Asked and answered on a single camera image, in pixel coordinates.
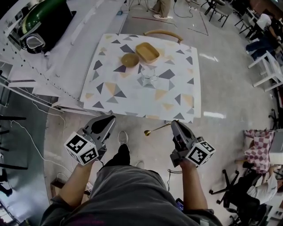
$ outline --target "wooden chair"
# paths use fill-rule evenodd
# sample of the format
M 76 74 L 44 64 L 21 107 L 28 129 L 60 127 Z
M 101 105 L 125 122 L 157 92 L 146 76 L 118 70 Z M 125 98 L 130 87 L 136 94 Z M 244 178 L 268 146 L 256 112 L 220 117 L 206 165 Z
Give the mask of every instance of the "wooden chair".
M 181 41 L 183 41 L 183 38 L 181 38 L 179 35 L 171 32 L 171 31 L 167 31 L 167 30 L 150 30 L 148 32 L 143 33 L 144 36 L 148 36 L 149 34 L 166 34 L 166 35 L 170 35 L 173 37 L 176 37 L 178 39 L 178 43 L 180 44 Z

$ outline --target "wooden bowl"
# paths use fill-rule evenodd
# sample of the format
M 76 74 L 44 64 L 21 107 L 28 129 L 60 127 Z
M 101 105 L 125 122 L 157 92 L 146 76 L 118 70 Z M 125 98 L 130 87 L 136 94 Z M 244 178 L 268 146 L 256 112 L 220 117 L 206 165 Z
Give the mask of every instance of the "wooden bowl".
M 121 62 L 126 68 L 133 68 L 139 63 L 139 61 L 140 59 L 135 53 L 127 53 L 121 58 Z

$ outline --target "geometric patterned tablecloth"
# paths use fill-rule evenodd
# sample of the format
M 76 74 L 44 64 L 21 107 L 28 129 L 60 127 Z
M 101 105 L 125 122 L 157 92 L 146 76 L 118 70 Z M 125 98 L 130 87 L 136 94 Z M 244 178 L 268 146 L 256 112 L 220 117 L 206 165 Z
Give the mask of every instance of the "geometric patterned tablecloth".
M 126 68 L 121 63 L 122 56 L 134 53 L 135 47 L 142 42 L 150 43 L 160 53 L 149 66 L 158 76 L 155 87 L 142 86 L 141 70 L 147 64 L 141 59 L 134 68 Z M 92 59 L 80 100 L 85 109 L 192 123 L 194 95 L 200 92 L 200 84 L 194 83 L 194 70 L 199 69 L 197 57 L 195 48 L 174 41 L 104 34 Z
M 254 163 L 252 169 L 257 173 L 267 173 L 270 161 L 269 150 L 274 138 L 275 131 L 245 130 L 245 136 L 253 138 L 254 146 L 245 151 L 249 163 Z

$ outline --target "beige triangle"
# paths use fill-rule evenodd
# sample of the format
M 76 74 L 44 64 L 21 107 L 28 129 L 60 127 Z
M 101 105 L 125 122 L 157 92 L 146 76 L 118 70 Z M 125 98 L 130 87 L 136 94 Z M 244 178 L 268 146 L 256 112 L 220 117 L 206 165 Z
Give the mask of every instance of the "beige triangle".
M 160 53 L 161 56 L 164 57 L 164 55 L 165 55 L 165 50 L 164 49 L 156 48 L 156 50 Z
M 174 42 L 167 42 L 166 44 L 169 45 L 169 46 L 174 46 L 175 45 Z
M 166 90 L 155 90 L 155 100 L 159 100 L 160 98 L 164 97 L 165 94 L 167 94 L 168 91 Z
M 171 55 L 167 56 L 166 58 L 167 58 L 168 60 L 174 60 L 174 58 L 173 58 Z
M 187 69 L 187 71 L 188 71 L 190 74 L 193 74 L 193 73 L 194 73 L 194 70 L 193 70 L 193 69 Z
M 170 109 L 172 109 L 172 107 L 174 107 L 173 104 L 166 104 L 166 103 L 163 103 L 162 105 L 163 105 L 163 106 L 165 107 L 165 109 L 168 110 L 168 111 L 169 111 Z
M 184 100 L 187 102 L 187 104 L 192 107 L 193 106 L 193 96 L 187 95 L 187 94 L 182 94 L 182 97 Z
M 109 92 L 114 96 L 116 83 L 104 83 L 108 88 Z
M 123 72 L 120 72 L 120 75 L 123 77 L 123 78 L 126 78 L 130 75 L 130 73 L 123 73 Z
M 146 115 L 147 118 L 152 118 L 152 119 L 159 119 L 159 116 L 157 115 Z
M 93 96 L 93 94 L 87 93 L 87 94 L 85 95 L 85 98 L 89 99 L 89 98 L 92 97 L 92 96 Z

